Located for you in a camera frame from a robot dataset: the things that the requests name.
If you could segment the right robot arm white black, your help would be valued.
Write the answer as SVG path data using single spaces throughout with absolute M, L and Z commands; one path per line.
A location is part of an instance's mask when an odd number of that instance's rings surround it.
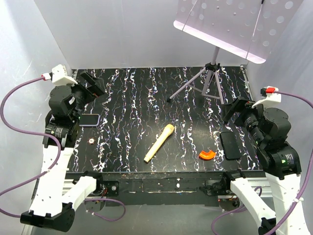
M 287 142 L 291 129 L 288 115 L 269 107 L 270 98 L 257 102 L 236 98 L 222 106 L 222 119 L 228 122 L 238 113 L 235 125 L 244 127 L 257 146 L 257 158 L 265 172 L 273 197 L 271 209 L 260 196 L 261 187 L 253 188 L 241 170 L 226 171 L 222 179 L 201 187 L 206 194 L 232 193 L 253 217 L 261 235 L 307 235 L 302 194 L 307 180 L 301 180 L 300 158 Z

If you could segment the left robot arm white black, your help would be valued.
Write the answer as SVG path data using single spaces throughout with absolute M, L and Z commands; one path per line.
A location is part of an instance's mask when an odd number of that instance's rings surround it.
M 79 78 L 89 86 L 85 87 L 76 80 L 65 81 L 50 92 L 50 111 L 45 117 L 43 138 L 43 176 L 38 179 L 29 210 L 21 214 L 20 222 L 23 224 L 68 232 L 77 208 L 90 194 L 98 196 L 104 190 L 100 173 L 86 171 L 68 192 L 63 193 L 82 111 L 86 104 L 104 94 L 87 71 L 81 72 Z

